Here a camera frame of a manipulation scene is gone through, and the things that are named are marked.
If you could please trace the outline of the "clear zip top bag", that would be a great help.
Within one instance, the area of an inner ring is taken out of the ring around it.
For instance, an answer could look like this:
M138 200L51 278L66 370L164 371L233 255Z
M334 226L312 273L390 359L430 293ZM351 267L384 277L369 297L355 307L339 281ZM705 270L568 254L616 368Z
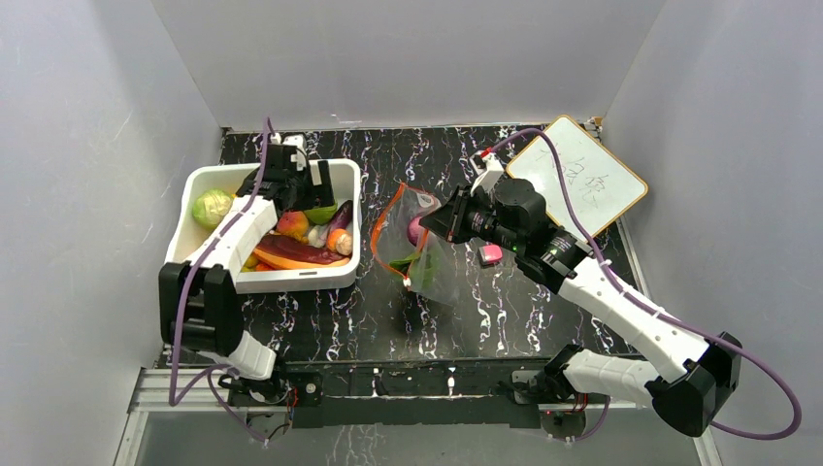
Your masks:
M415 216L425 216L441 205L441 201L433 194L401 183L372 229L370 248L374 259L393 277L399 279L407 291L454 307L460 301L459 286L454 281L456 265L448 243L428 231L425 244L421 248L415 248L409 243L406 235L408 223ZM424 251L436 253L443 261L442 269L432 287L420 291L408 290L402 282L402 276L389 268L389 262Z

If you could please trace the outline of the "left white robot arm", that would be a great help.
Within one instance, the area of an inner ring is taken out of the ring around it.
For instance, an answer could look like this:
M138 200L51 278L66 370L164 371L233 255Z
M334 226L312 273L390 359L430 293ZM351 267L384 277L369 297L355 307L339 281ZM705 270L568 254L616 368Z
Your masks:
M186 259L160 269L163 341L233 367L253 380L252 391L267 404L284 400L290 379L275 368L275 352L245 330L236 281L279 215L327 207L334 199L328 161L308 161L295 146L266 144L210 237Z

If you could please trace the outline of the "green leafy vegetable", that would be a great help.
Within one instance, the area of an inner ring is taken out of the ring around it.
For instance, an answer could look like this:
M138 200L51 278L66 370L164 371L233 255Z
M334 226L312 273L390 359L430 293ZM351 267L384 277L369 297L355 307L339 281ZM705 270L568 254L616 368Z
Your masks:
M402 282L408 290L420 291L434 285L442 263L436 253L424 251L390 261L389 268L402 276Z

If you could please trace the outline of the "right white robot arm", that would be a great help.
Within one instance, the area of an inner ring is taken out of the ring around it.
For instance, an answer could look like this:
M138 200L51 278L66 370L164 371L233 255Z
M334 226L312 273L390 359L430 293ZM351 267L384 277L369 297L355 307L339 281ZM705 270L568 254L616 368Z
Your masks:
M605 323L638 350L639 359L605 356L567 345L528 382L512 390L536 401L573 401L596 393L650 407L669 426L701 436L735 391L741 358L717 341L666 321L651 302L621 280L609 281L593 250L545 213L545 201L526 180L505 180L493 193L467 186L420 224L454 244L479 238L515 255L533 282Z

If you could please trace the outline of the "peach fruit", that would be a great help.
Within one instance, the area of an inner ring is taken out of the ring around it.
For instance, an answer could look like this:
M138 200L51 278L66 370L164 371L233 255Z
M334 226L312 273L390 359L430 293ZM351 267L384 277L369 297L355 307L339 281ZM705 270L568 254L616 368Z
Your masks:
M284 212L275 227L277 234L306 243L307 235L312 225L303 212Z

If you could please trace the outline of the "green cabbage head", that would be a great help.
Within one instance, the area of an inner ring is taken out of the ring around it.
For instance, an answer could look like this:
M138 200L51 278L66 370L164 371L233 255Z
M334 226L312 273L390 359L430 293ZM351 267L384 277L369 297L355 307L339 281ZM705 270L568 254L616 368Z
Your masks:
M312 224L323 225L332 220L338 210L338 204L334 203L330 206L316 207L310 210L303 211L307 220Z

